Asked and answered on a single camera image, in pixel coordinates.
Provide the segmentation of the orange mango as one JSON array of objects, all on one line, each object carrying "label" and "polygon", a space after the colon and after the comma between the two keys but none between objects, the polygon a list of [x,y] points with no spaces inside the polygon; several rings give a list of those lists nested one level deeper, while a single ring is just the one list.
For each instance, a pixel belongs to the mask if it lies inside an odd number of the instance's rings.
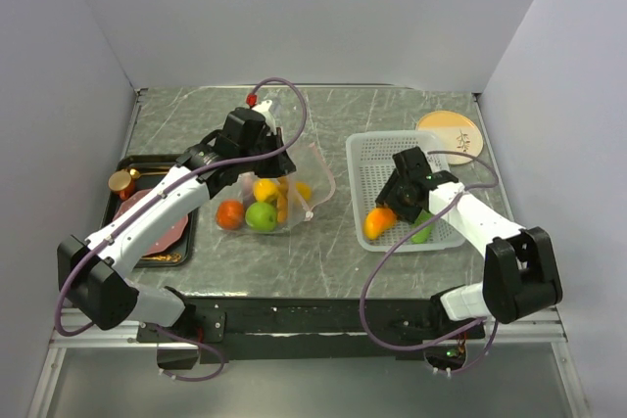
[{"label": "orange mango", "polygon": [[372,209],[366,216],[362,231],[367,240],[373,241],[378,239],[384,232],[395,226],[397,216],[386,207],[377,207]]}]

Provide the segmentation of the green cucumber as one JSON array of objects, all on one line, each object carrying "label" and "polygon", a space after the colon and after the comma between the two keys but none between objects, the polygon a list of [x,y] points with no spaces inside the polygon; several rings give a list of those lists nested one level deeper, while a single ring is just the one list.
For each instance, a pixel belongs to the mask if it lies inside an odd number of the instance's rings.
[{"label": "green cucumber", "polygon": [[[419,227],[422,224],[424,224],[425,222],[427,222],[430,218],[432,217],[432,214],[426,210],[423,210],[420,215],[418,216],[418,218],[415,220],[414,224],[412,225],[413,228],[415,227]],[[413,244],[424,244],[428,241],[432,229],[433,229],[434,223],[431,223],[429,225],[426,225],[423,229],[421,229],[420,231],[415,232],[410,240]]]}]

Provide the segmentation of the yellow bell pepper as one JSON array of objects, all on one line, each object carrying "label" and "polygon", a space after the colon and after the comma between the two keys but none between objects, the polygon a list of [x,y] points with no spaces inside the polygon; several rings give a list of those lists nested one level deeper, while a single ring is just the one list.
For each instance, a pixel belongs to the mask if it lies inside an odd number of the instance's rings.
[{"label": "yellow bell pepper", "polygon": [[279,196],[278,185],[271,179],[261,178],[253,185],[253,195],[257,202],[272,203]]}]

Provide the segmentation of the orange fried food piece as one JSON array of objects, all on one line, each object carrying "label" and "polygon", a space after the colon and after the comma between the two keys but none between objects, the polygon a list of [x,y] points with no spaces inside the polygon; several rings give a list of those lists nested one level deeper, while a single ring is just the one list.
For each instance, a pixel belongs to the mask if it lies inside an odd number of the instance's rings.
[{"label": "orange fried food piece", "polygon": [[289,180],[287,177],[280,177],[277,179],[278,196],[276,200],[277,208],[277,222],[283,224],[287,221],[289,215]]}]

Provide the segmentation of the clear zip top bag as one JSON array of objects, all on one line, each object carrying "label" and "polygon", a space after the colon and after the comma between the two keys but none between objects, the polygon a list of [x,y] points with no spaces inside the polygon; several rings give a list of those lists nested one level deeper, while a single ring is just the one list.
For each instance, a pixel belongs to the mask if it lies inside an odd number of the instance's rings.
[{"label": "clear zip top bag", "polygon": [[[262,235],[287,233],[298,224],[312,221],[315,211],[332,198],[336,190],[335,178],[316,143],[295,144],[290,149],[289,156],[296,165],[296,171],[284,176],[288,178],[290,184],[287,221],[283,224],[277,222],[272,232],[258,232],[248,227],[244,216],[244,223],[238,230],[225,231]],[[260,178],[252,172],[240,175],[234,185],[227,187],[218,195],[216,212],[222,201],[230,199],[240,201],[246,212],[247,208],[256,202],[253,185],[258,179]]]}]

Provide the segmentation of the orange pumpkin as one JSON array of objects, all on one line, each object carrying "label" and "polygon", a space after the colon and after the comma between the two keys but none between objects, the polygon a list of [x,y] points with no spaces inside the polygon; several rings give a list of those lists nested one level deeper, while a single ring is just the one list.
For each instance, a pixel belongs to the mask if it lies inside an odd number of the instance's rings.
[{"label": "orange pumpkin", "polygon": [[244,223],[245,208],[238,200],[224,200],[217,207],[216,223],[224,230],[238,230]]}]

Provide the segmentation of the green apple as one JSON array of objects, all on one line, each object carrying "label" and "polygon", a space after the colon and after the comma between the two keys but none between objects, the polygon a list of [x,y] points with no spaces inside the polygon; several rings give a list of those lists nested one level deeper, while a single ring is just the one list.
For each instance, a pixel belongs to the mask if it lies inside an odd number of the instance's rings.
[{"label": "green apple", "polygon": [[258,232],[272,232],[277,225],[277,209],[267,202],[252,203],[245,212],[245,222]]}]

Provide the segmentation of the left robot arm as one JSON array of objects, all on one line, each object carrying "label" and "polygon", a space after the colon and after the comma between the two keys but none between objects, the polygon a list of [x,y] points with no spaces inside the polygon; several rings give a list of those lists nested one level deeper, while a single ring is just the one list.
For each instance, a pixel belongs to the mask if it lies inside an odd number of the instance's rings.
[{"label": "left robot arm", "polygon": [[222,128],[188,148],[161,182],[124,215],[85,241],[70,236],[61,243],[62,299],[102,330],[134,319],[159,325],[173,341],[187,339],[196,329],[195,306],[173,288],[141,287],[127,277],[178,221],[240,175],[253,172],[271,178],[295,171],[275,115],[270,100],[235,109]]}]

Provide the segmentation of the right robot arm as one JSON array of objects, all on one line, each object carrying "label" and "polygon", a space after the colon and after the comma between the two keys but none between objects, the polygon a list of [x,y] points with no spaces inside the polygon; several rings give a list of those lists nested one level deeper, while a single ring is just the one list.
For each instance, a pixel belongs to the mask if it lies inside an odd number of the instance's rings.
[{"label": "right robot arm", "polygon": [[395,169],[376,203],[404,222],[428,213],[422,227],[443,220],[484,257],[481,282],[435,296],[440,306],[429,313],[428,324],[436,336],[450,338],[468,319],[492,317],[509,324],[562,301],[547,231],[501,216],[471,194],[472,185],[447,170],[433,170],[418,147],[395,154],[393,162]]}]

